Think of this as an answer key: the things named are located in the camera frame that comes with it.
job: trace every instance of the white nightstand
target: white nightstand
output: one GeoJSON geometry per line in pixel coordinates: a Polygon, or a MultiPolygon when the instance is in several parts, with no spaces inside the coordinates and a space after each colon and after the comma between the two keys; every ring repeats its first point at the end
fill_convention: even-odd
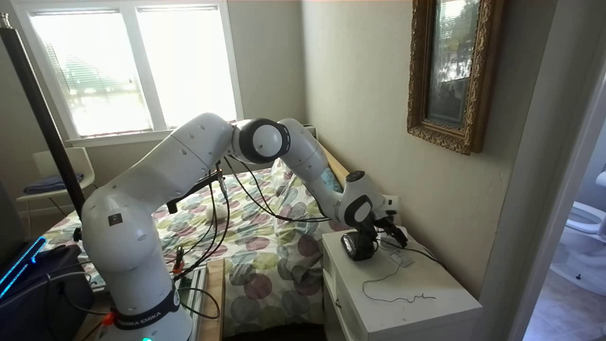
{"type": "Polygon", "coordinates": [[[371,260],[352,262],[340,235],[321,235],[327,341],[471,338],[480,306],[439,264],[388,245],[371,260]],[[410,266],[395,273],[403,260],[410,266]]]}

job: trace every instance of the bathroom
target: bathroom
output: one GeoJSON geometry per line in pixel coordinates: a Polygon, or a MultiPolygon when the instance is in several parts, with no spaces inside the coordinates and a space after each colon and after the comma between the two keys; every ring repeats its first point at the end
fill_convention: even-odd
{"type": "Polygon", "coordinates": [[[577,188],[524,341],[606,341],[606,124],[577,188]]]}

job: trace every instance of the window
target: window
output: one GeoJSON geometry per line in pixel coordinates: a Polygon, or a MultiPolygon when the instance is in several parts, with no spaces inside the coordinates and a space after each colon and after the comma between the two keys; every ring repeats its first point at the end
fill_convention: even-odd
{"type": "Polygon", "coordinates": [[[170,131],[202,112],[236,118],[221,2],[15,10],[69,141],[170,131]]]}

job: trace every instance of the black pole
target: black pole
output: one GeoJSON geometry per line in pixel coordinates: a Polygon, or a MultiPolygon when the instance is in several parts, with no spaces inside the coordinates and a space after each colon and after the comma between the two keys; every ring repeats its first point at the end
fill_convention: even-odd
{"type": "Polygon", "coordinates": [[[22,91],[33,110],[33,116],[37,120],[39,131],[45,139],[45,145],[49,146],[49,152],[54,160],[54,165],[60,173],[60,179],[69,194],[69,199],[73,203],[73,209],[79,216],[81,205],[83,205],[83,194],[79,188],[79,182],[75,179],[75,173],[71,169],[71,163],[68,160],[68,154],[62,148],[62,141],[56,133],[54,122],[51,118],[49,107],[39,91],[35,74],[32,71],[30,59],[20,44],[18,33],[9,25],[7,14],[0,14],[0,37],[5,46],[5,52],[13,63],[13,69],[20,80],[22,91]]]}

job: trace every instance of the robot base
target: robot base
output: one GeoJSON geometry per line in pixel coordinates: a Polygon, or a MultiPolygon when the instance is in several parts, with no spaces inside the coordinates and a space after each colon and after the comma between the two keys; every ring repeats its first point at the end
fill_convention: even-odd
{"type": "Polygon", "coordinates": [[[145,328],[119,330],[111,324],[98,332],[96,341],[189,341],[191,334],[191,319],[177,307],[145,328]]]}

